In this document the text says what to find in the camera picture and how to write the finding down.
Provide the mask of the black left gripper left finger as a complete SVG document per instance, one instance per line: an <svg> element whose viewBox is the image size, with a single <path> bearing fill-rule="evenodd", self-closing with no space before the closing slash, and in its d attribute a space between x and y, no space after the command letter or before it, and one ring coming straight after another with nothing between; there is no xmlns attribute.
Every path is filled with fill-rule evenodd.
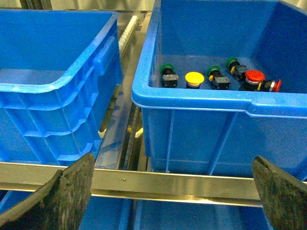
<svg viewBox="0 0 307 230"><path fill-rule="evenodd" d="M77 230L91 198L95 158L87 153L3 212L2 230Z"/></svg>

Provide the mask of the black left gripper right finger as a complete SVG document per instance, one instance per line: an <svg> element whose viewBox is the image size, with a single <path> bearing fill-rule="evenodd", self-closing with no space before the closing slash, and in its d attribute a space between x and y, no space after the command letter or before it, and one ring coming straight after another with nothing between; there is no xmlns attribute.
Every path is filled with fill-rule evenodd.
<svg viewBox="0 0 307 230"><path fill-rule="evenodd" d="M275 230L307 228L307 185L262 156L252 162L264 213Z"/></svg>

